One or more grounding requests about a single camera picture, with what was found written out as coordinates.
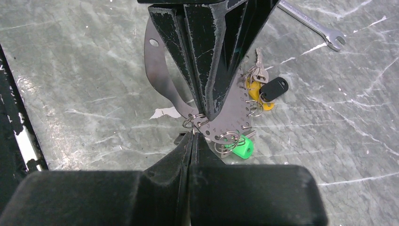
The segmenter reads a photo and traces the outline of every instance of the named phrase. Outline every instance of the curved metal strip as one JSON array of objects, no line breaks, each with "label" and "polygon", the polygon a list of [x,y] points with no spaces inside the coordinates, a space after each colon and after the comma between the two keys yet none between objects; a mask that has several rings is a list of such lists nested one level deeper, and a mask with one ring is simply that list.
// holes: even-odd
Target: curved metal strip
[{"label": "curved metal strip", "polygon": [[[198,114],[198,109],[186,104],[177,92],[169,76],[168,66],[166,65],[165,44],[150,18],[148,19],[144,40],[145,72],[147,73],[148,81],[152,87],[172,102],[177,112],[184,118],[188,118],[189,114]],[[158,46],[153,46],[150,40],[155,40]]]},{"label": "curved metal strip", "polygon": [[[153,46],[150,40],[156,41],[158,46]],[[177,92],[170,78],[165,61],[165,44],[151,19],[148,20],[147,30],[145,32],[144,64],[148,81],[157,92],[172,102],[173,106],[184,118],[187,119],[199,113],[197,108],[186,104]],[[229,144],[229,142],[224,139],[218,139],[223,133],[231,131],[241,135],[250,130],[250,110],[246,102],[249,100],[249,95],[246,90],[241,88],[243,87],[243,82],[240,80],[242,74],[242,70],[239,69],[239,72],[234,78],[230,92],[227,95],[226,103],[220,114],[213,121],[201,127],[199,127],[198,124],[204,122],[202,117],[192,121],[194,126],[203,133],[204,136],[215,143],[222,145]]]}]

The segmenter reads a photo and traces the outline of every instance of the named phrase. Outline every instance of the white vein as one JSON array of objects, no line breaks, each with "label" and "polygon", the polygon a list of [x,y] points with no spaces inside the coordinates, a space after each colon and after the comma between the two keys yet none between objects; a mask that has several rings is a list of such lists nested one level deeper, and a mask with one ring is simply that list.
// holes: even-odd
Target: white vein
[{"label": "white vein", "polygon": [[163,129],[172,129],[172,128],[181,128],[181,126],[167,126],[167,125],[151,125],[151,124],[142,124],[131,127],[132,129],[145,129],[145,128],[163,128]]},{"label": "white vein", "polygon": [[362,29],[354,30],[353,33],[356,33],[356,32],[358,32],[358,31],[361,31],[361,30],[364,30],[364,29],[366,29],[366,28],[368,28],[368,27],[371,27],[371,26],[373,26],[373,25],[376,25],[376,24],[378,24],[378,23],[380,23],[380,22],[382,22],[382,21],[384,21],[384,20],[386,20],[386,19],[387,19],[387,17],[384,15],[380,20],[377,20],[377,21],[371,23],[369,26],[363,27]]},{"label": "white vein", "polygon": [[374,108],[374,107],[382,107],[382,106],[385,106],[385,105],[390,104],[390,103],[382,103],[382,104],[380,104],[380,105],[367,105],[367,104],[361,103],[361,102],[356,101],[356,100],[353,100],[353,99],[351,99],[351,100],[345,100],[345,101],[338,101],[338,102],[329,102],[329,103],[326,103],[326,104],[327,104],[327,105],[335,105],[335,104],[346,104],[346,103],[353,103],[353,104],[355,104],[357,107],[359,107],[359,108],[361,108],[361,109],[363,109],[363,110],[365,110],[365,107],[366,107],[366,108]]},{"label": "white vein", "polygon": [[386,175],[379,176],[379,177],[369,177],[369,178],[346,180],[346,181],[333,182],[333,183],[322,183],[322,184],[318,184],[318,185],[323,187],[323,186],[330,186],[330,185],[351,184],[351,183],[363,182],[363,181],[368,181],[368,180],[378,180],[378,179],[387,178],[387,177],[396,176],[396,175],[399,175],[399,172],[386,174]]},{"label": "white vein", "polygon": [[373,0],[364,1],[360,5],[356,6],[355,8],[353,8],[353,9],[351,9],[349,11],[342,12],[340,14],[335,13],[335,12],[331,12],[331,11],[327,11],[327,10],[325,10],[323,8],[313,8],[313,7],[308,7],[308,6],[303,6],[303,8],[306,8],[306,9],[309,9],[309,10],[318,11],[320,13],[327,14],[327,15],[330,15],[330,16],[334,16],[337,19],[342,19],[342,18],[346,17],[347,15],[350,15],[350,14],[358,11],[360,8],[362,8],[363,6],[367,5],[368,3],[372,2],[372,1]]},{"label": "white vein", "polygon": [[288,61],[290,61],[290,60],[295,60],[295,59],[296,59],[295,57],[291,57],[291,58],[289,58],[288,60],[285,60],[285,61],[281,62],[280,64],[284,64],[284,63],[286,63],[286,62],[288,62]]},{"label": "white vein", "polygon": [[308,53],[310,53],[310,52],[312,52],[312,51],[315,51],[315,50],[317,50],[317,49],[319,49],[319,48],[321,48],[321,47],[323,47],[323,46],[327,46],[327,43],[324,42],[324,43],[322,43],[322,44],[320,44],[320,45],[317,45],[317,46],[315,46],[315,47],[309,49],[308,51],[302,53],[301,56],[302,56],[302,55],[305,55],[305,54],[308,54]]},{"label": "white vein", "polygon": [[104,115],[99,115],[99,114],[84,113],[84,112],[77,111],[75,109],[71,109],[71,110],[65,111],[65,113],[81,114],[81,115],[88,116],[88,117],[96,117],[96,118],[102,118],[102,119],[121,120],[120,118],[106,117]]},{"label": "white vein", "polygon": [[162,152],[162,151],[160,151],[160,152],[159,151],[158,152],[141,152],[141,151],[138,151],[138,150],[129,149],[129,148],[121,146],[121,145],[120,145],[120,147],[122,148],[121,150],[132,151],[132,152],[136,152],[136,153],[142,154],[142,155],[168,154],[171,150],[173,150],[173,147],[171,147],[171,148],[166,149],[166,151],[164,151],[164,152]]},{"label": "white vein", "polygon": [[331,123],[327,124],[303,124],[303,125],[266,125],[266,126],[252,126],[253,128],[301,128],[308,126],[329,126]]},{"label": "white vein", "polygon": [[19,25],[19,26],[15,26],[15,27],[4,27],[4,28],[0,28],[0,32],[11,30],[11,29],[15,29],[15,28],[20,28],[20,27],[38,26],[38,25],[43,25],[43,24],[48,24],[48,23],[56,23],[56,22],[59,22],[59,21],[60,20],[55,20],[55,21],[47,21],[47,22],[43,22],[43,23],[24,24],[24,25]]},{"label": "white vein", "polygon": [[276,157],[276,156],[287,156],[287,155],[298,155],[298,154],[314,154],[314,153],[320,153],[320,152],[328,152],[331,150],[335,150],[336,148],[329,148],[329,149],[324,149],[324,150],[318,150],[318,151],[312,151],[312,152],[294,152],[294,153],[287,153],[287,154],[273,154],[273,155],[259,155],[259,156],[254,156],[254,157]]},{"label": "white vein", "polygon": [[115,110],[113,110],[113,111],[111,111],[110,113],[106,114],[106,115],[105,115],[105,117],[107,117],[108,115],[110,115],[110,114],[114,113],[115,111],[117,111],[117,110],[119,110],[119,109],[121,109],[121,108],[122,108],[122,107],[118,107],[118,108],[116,108]]},{"label": "white vein", "polygon": [[114,99],[114,98],[116,98],[116,97],[104,97],[104,98],[100,98],[100,99],[97,99],[97,100],[90,101],[90,103],[94,103],[94,102],[102,101],[102,100]]},{"label": "white vein", "polygon": [[112,136],[110,136],[110,137],[106,137],[106,138],[104,138],[104,139],[102,139],[102,140],[96,141],[96,142],[94,142],[94,144],[96,145],[96,144],[105,142],[105,141],[110,140],[110,139],[115,138],[115,137],[116,137],[116,135],[114,134],[114,135],[112,135]]},{"label": "white vein", "polygon": [[376,142],[380,143],[381,145],[383,145],[383,146],[386,148],[386,152],[389,152],[389,153],[391,153],[391,154],[394,154],[394,155],[396,155],[396,156],[399,156],[399,153],[396,152],[396,151],[394,151],[394,150],[392,150],[390,147],[388,147],[386,143],[384,143],[384,142],[382,142],[382,141],[380,141],[380,140],[374,138],[373,135],[368,134],[368,133],[364,132],[363,130],[361,130],[361,128],[359,128],[359,127],[356,125],[356,123],[355,123],[354,121],[348,119],[347,117],[345,117],[344,115],[342,115],[339,111],[336,111],[336,110],[332,109],[331,106],[328,106],[328,105],[325,104],[322,100],[318,100],[318,99],[315,98],[315,97],[306,97],[306,98],[307,98],[308,100],[310,100],[310,101],[320,103],[320,104],[322,104],[322,105],[325,106],[325,107],[330,107],[331,110],[335,111],[338,115],[340,115],[343,119],[345,119],[345,121],[346,121],[349,125],[351,125],[351,126],[353,127],[353,129],[355,129],[355,131],[356,131],[357,133],[359,133],[360,135],[362,135],[362,136],[364,136],[364,137],[369,137],[369,138],[372,139],[373,141],[376,141]]},{"label": "white vein", "polygon": [[386,72],[386,70],[388,68],[390,68],[392,66],[392,64],[394,64],[397,60],[399,59],[399,57],[397,57],[395,60],[393,60],[388,66],[386,66],[383,71],[377,76],[377,78],[374,80],[373,83],[371,83],[370,87],[366,89],[366,93],[370,93],[373,90],[373,87],[379,83],[381,77],[384,75],[384,73]]}]

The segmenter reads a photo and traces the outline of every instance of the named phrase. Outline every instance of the scuffed black paint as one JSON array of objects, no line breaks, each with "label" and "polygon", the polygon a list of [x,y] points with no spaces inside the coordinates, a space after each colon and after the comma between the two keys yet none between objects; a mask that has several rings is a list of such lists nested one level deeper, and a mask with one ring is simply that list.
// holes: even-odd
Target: scuffed black paint
[{"label": "scuffed black paint", "polygon": [[18,149],[4,104],[0,101],[0,215],[27,169]]},{"label": "scuffed black paint", "polygon": [[42,169],[47,170],[47,164],[43,153],[41,152],[39,142],[33,130],[33,127],[29,121],[28,113],[26,112],[24,103],[19,94],[18,87],[16,86],[14,77],[11,73],[10,67],[7,63],[6,56],[0,45],[0,95],[4,102],[5,112],[9,117],[9,121],[12,130],[16,135],[19,135],[24,127],[27,133],[31,136],[32,145],[35,146],[35,151],[38,159],[40,160],[40,166]]},{"label": "scuffed black paint", "polygon": [[[149,7],[154,26],[184,74],[199,112],[210,121],[222,110],[241,61],[278,2],[139,0],[154,4]],[[152,10],[159,7],[174,11]],[[191,73],[195,79],[187,76]]]}]

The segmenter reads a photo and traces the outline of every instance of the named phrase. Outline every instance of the metal ring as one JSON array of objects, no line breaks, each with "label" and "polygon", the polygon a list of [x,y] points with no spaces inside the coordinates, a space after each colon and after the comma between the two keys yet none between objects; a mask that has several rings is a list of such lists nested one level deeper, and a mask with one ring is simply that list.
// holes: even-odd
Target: metal ring
[{"label": "metal ring", "polygon": [[242,136],[240,136],[240,137],[239,137],[239,142],[238,142],[238,144],[237,144],[237,147],[243,146],[243,145],[245,145],[246,143],[247,143],[246,139],[243,138]]},{"label": "metal ring", "polygon": [[249,71],[247,71],[247,72],[245,72],[244,74],[243,74],[243,76],[245,75],[245,79],[244,79],[244,89],[245,90],[247,90],[248,88],[247,88],[247,81],[249,80],[249,86],[251,86],[251,84],[252,84],[252,82],[253,82],[253,80],[252,80],[252,76],[254,75],[254,73],[253,72],[249,72]]},{"label": "metal ring", "polygon": [[246,102],[247,102],[247,103],[256,103],[256,104],[258,105],[258,107],[257,107],[256,109],[259,109],[259,108],[262,109],[262,111],[260,112],[260,114],[254,115],[254,113],[255,113],[256,111],[252,111],[248,116],[251,116],[251,117],[259,117],[259,116],[261,116],[261,115],[263,114],[264,108],[263,108],[263,104],[260,103],[260,100],[258,100],[258,101],[256,101],[256,100],[247,100]]},{"label": "metal ring", "polygon": [[221,135],[219,136],[218,139],[222,139],[222,138],[226,137],[227,135],[234,135],[234,136],[236,137],[236,139],[235,139],[236,141],[234,141],[233,143],[229,144],[229,145],[233,145],[233,146],[231,146],[231,147],[229,147],[229,148],[217,148],[217,147],[216,147],[217,143],[214,143],[215,151],[216,151],[217,153],[219,153],[219,154],[227,154],[227,153],[232,152],[233,149],[236,148],[236,147],[239,145],[239,143],[240,143],[241,136],[240,136],[237,132],[234,132],[234,131],[225,132],[225,133],[221,134]]},{"label": "metal ring", "polygon": [[251,68],[248,69],[247,72],[253,72],[254,70],[256,70],[258,68],[258,66],[254,65]]},{"label": "metal ring", "polygon": [[[192,116],[188,117],[186,120],[183,121],[183,127],[186,128],[186,129],[191,129],[191,128],[193,128],[195,125],[194,125],[194,123],[193,123],[192,121],[193,121],[194,119],[197,119],[197,118],[206,118],[206,115],[204,115],[204,114],[196,114],[196,115],[192,115]],[[198,123],[197,126],[198,126],[198,128],[199,128],[199,127],[201,127],[201,126],[207,124],[208,122],[209,122],[209,119],[206,119],[204,122]]]},{"label": "metal ring", "polygon": [[270,101],[267,101],[267,100],[265,100],[265,99],[262,97],[262,94],[264,94],[264,93],[261,93],[261,94],[259,95],[259,100],[262,100],[262,102],[270,103]]}]

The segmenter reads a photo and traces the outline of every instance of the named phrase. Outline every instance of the wrench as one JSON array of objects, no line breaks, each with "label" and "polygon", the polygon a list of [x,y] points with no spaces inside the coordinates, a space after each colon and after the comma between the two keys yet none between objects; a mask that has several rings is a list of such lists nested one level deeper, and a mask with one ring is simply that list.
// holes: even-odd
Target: wrench
[{"label": "wrench", "polygon": [[295,7],[293,7],[288,2],[281,0],[280,3],[277,5],[280,9],[284,12],[304,24],[305,26],[309,27],[310,29],[314,30],[316,33],[321,35],[327,43],[327,46],[331,49],[339,52],[341,50],[341,46],[338,44],[337,40],[340,41],[343,45],[345,45],[346,40],[345,36],[342,32],[337,30],[332,30],[326,28],[325,26],[319,24],[315,20],[311,19],[303,12],[299,11]]}]

